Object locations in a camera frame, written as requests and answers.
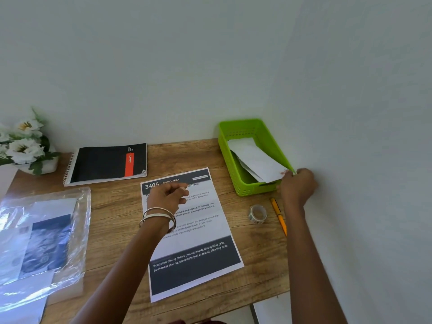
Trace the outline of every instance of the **spiral binding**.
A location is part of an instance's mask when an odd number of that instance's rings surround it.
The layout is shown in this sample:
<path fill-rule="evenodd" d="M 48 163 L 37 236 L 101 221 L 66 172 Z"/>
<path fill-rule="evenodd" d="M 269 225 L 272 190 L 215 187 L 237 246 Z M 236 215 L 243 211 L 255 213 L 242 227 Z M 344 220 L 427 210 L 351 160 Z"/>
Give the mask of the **spiral binding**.
<path fill-rule="evenodd" d="M 63 185 L 66 184 L 66 181 L 68 180 L 70 168 L 72 167 L 72 163 L 73 163 L 74 159 L 75 159 L 75 152 L 72 153 L 72 155 L 70 156 L 69 164 L 67 165 L 67 168 L 66 168 L 66 173 L 64 173 L 64 176 L 63 176 Z"/>

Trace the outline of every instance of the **human hand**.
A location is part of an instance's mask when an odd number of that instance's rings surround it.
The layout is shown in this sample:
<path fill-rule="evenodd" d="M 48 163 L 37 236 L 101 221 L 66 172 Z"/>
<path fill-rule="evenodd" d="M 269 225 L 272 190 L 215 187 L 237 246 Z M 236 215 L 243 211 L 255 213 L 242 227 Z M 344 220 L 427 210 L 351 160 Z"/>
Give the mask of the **human hand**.
<path fill-rule="evenodd" d="M 278 190 L 282 195 L 284 205 L 303 207 L 317 187 L 318 183 L 314 179 L 314 173 L 303 168 L 297 171 L 297 175 L 287 170 Z"/>
<path fill-rule="evenodd" d="M 183 196 L 189 195 L 189 191 L 186 188 L 187 183 L 165 183 L 152 188 L 147 198 L 147 208 L 165 208 L 174 214 L 178 210 L 179 205 L 186 203 L 186 199 L 183 198 Z M 149 210 L 147 214 L 161 212 L 166 213 L 161 209 L 153 209 Z"/>

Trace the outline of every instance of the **tape roll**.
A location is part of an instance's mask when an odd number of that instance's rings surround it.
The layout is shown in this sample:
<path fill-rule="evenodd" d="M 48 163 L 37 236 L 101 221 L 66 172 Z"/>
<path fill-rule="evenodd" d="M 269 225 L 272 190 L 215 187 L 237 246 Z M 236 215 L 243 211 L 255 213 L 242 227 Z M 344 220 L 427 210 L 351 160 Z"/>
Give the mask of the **tape roll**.
<path fill-rule="evenodd" d="M 262 205 L 253 205 L 248 217 L 252 223 L 262 224 L 267 218 L 267 211 Z"/>

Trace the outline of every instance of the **flower pot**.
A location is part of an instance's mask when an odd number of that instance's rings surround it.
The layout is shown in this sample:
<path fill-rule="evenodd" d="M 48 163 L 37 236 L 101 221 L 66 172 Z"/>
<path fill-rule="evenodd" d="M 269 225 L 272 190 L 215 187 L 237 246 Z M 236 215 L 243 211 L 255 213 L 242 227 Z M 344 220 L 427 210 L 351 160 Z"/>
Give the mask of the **flower pot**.
<path fill-rule="evenodd" d="M 55 147 L 50 146 L 50 152 L 55 152 Z M 55 157 L 51 160 L 44 160 L 42 162 L 42 173 L 41 174 L 48 174 L 56 171 L 58 164 L 58 157 Z M 14 164 L 15 167 L 17 167 L 19 170 L 34 175 L 33 170 L 29 169 L 31 164 Z"/>

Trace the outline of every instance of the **wood grain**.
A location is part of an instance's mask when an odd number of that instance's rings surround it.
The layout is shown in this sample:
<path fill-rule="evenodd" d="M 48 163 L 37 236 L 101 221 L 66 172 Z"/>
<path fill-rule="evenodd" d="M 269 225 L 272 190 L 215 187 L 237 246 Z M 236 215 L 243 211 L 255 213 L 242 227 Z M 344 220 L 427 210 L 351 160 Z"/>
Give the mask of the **wood grain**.
<path fill-rule="evenodd" d="M 237 196 L 217 139 L 149 146 L 148 154 L 148 177 L 89 185 L 92 214 L 84 294 L 47 306 L 43 324 L 69 322 L 137 232 L 143 211 L 140 182 L 204 167 L 210 168 L 245 267 L 153 304 L 146 274 L 124 322 L 168 323 L 182 318 L 187 323 L 196 323 L 289 290 L 286 240 L 269 202 L 276 193 Z M 18 171 L 6 197 L 68 189 L 63 187 L 63 174 L 69 157 L 70 154 L 62 154 L 59 168 L 52 174 L 35 177 Z M 267 209 L 268 217 L 262 225 L 254 225 L 247 218 L 254 204 Z"/>

